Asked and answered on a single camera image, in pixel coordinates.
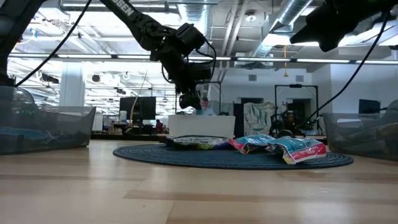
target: white box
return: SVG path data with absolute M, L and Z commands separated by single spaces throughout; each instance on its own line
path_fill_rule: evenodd
M 170 115 L 170 136 L 186 135 L 214 136 L 232 139 L 234 137 L 234 116 Z

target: ceiling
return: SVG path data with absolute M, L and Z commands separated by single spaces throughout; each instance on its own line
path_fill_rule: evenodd
M 32 19 L 26 29 L 21 43 L 17 44 L 14 52 L 19 53 L 50 53 L 69 31 L 73 22 L 80 15 L 86 0 L 63 0 L 60 7 L 59 0 L 47 1 Z M 322 52 L 317 46 L 284 44 L 282 35 L 264 36 L 267 18 L 279 13 L 280 0 L 274 1 L 239 1 L 235 15 L 231 11 L 235 0 L 197 0 L 205 2 L 206 5 L 183 5 L 176 2 L 192 2 L 189 0 L 169 0 L 168 12 L 165 12 L 165 1 L 131 1 L 137 9 L 152 16 L 154 19 L 170 27 L 177 28 L 185 22 L 194 23 L 215 47 L 217 54 L 221 55 L 223 42 L 226 38 L 227 24 L 234 19 L 235 29 L 238 29 L 234 44 L 231 46 L 230 55 L 249 55 L 256 50 L 267 37 L 267 44 L 272 44 L 269 57 L 295 57 L 295 58 L 336 58 L 336 59 L 362 59 L 368 50 L 372 40 L 377 35 L 374 30 L 368 30 L 372 21 L 362 22 L 356 29 L 355 37 L 361 42 L 355 47 L 338 47 L 328 53 Z M 323 1 L 313 1 L 309 7 L 294 22 L 292 32 L 299 30 L 305 25 L 305 15 Z M 247 21 L 247 15 L 240 17 L 243 3 L 247 3 L 246 10 L 251 10 L 251 15 L 256 19 Z M 196 17 L 189 14 L 188 7 L 197 6 Z M 383 34 L 380 43 L 387 42 L 398 34 L 398 27 L 388 27 L 388 32 Z M 228 47 L 231 45 L 234 29 L 229 35 Z M 91 7 L 80 21 L 72 36 L 58 51 L 58 54 L 144 54 L 149 52 L 143 50 L 132 37 L 129 29 L 112 12 L 108 12 L 101 2 L 94 0 Z M 378 46 L 371 55 L 371 59 L 383 59 L 391 54 L 388 46 Z M 26 60 L 24 58 L 10 58 L 9 75 L 15 75 L 20 80 L 32 71 L 40 60 Z M 50 61 L 42 69 L 41 73 L 50 75 L 61 81 L 62 62 Z M 118 110 L 118 98 L 123 96 L 158 96 L 158 114 L 167 115 L 174 113 L 175 96 L 172 84 L 167 83 L 161 74 L 161 64 L 155 62 L 101 62 L 100 60 L 82 62 L 83 69 L 87 75 L 86 104 L 96 105 L 105 113 L 113 113 Z M 283 68 L 284 63 L 273 63 L 265 69 Z M 289 68 L 304 68 L 312 72 L 317 65 L 292 63 Z M 100 75 L 101 81 L 94 82 L 93 75 Z M 32 77 L 24 86 L 32 93 L 38 103 L 57 105 L 59 99 L 59 85 L 45 83 L 40 80 L 40 74 Z M 114 88 L 104 89 L 106 86 L 119 87 L 125 90 L 126 95 L 116 93 Z

